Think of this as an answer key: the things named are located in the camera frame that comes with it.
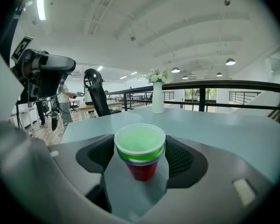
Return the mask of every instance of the red cup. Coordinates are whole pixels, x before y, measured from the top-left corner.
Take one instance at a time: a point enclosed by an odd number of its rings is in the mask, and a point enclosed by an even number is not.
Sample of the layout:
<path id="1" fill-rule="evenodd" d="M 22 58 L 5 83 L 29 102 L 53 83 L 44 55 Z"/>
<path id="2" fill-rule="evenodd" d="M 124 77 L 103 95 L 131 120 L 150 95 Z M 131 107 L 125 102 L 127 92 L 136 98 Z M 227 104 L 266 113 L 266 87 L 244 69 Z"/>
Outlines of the red cup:
<path id="1" fill-rule="evenodd" d="M 138 181 L 148 181 L 154 176 L 158 161 L 145 166 L 136 166 L 126 162 L 134 178 Z"/>

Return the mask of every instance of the white ceiling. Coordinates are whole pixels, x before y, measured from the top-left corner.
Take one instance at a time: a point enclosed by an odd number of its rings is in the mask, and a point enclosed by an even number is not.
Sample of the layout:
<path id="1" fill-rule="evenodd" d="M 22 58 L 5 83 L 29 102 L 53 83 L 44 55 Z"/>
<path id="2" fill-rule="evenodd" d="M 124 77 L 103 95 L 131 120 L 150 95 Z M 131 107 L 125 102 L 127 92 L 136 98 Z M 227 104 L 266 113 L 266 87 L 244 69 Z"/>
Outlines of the white ceiling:
<path id="1" fill-rule="evenodd" d="M 229 78 L 280 41 L 261 0 L 45 0 L 45 12 L 40 21 L 34 1 L 20 18 L 35 48 L 120 69 L 104 74 L 111 80 L 175 66 L 182 72 L 174 80 L 194 70 Z M 227 58 L 237 64 L 227 67 Z"/>
<path id="2" fill-rule="evenodd" d="M 82 80 L 84 77 L 84 72 L 89 68 L 93 68 L 93 69 L 97 70 L 98 66 L 89 65 L 89 64 L 85 64 L 85 63 L 77 63 L 76 68 L 72 72 L 72 75 L 70 76 L 70 78 L 75 79 L 75 80 L 76 79 Z M 122 69 L 111 68 L 111 67 L 103 67 L 99 71 L 99 73 L 102 75 L 102 78 L 105 81 L 125 82 L 128 79 L 143 76 L 143 74 L 140 74 L 140 73 L 131 75 L 133 72 L 134 71 L 122 70 Z"/>

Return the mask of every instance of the wooden floor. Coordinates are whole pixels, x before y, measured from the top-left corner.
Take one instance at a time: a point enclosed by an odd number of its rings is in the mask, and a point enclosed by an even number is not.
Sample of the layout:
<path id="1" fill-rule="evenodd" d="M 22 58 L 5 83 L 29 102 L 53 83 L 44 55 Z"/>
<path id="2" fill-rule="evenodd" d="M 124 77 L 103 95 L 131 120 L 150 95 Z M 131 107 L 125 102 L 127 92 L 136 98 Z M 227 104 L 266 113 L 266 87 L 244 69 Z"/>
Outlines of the wooden floor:
<path id="1" fill-rule="evenodd" d="M 93 113 L 88 115 L 87 113 L 85 113 L 85 116 L 87 119 L 95 118 Z M 72 112 L 71 117 L 73 119 L 73 122 L 82 120 L 79 112 Z M 44 128 L 40 128 L 39 123 L 36 122 L 32 125 L 32 128 L 28 128 L 27 131 L 31 131 L 33 137 L 44 140 L 47 146 L 59 144 L 63 136 L 63 125 L 61 117 L 59 116 L 58 125 L 56 130 L 54 131 L 52 131 L 51 117 L 49 116 L 45 119 L 46 126 Z"/>

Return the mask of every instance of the mesh insert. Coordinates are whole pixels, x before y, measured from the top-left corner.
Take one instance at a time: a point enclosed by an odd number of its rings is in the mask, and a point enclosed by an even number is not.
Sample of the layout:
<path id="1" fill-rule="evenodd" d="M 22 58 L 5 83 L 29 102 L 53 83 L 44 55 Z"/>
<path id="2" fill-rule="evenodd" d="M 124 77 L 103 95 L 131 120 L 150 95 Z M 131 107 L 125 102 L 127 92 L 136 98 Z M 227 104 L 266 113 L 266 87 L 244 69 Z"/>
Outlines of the mesh insert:
<path id="1" fill-rule="evenodd" d="M 88 152 L 88 157 L 106 170 L 114 153 L 114 141 L 109 139 Z"/>
<path id="2" fill-rule="evenodd" d="M 191 167 L 193 156 L 171 141 L 166 141 L 166 159 L 169 164 L 169 177 L 174 177 Z"/>

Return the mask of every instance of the white vase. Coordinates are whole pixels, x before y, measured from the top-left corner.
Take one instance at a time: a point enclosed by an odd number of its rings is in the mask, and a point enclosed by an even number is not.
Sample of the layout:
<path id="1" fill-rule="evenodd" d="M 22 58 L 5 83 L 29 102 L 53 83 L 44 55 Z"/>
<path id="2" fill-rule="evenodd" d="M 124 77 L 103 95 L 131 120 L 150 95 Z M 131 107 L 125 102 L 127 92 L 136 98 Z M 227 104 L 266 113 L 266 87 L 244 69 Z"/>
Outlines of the white vase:
<path id="1" fill-rule="evenodd" d="M 162 114 L 164 113 L 164 97 L 162 91 L 162 82 L 154 82 L 153 92 L 153 113 Z"/>

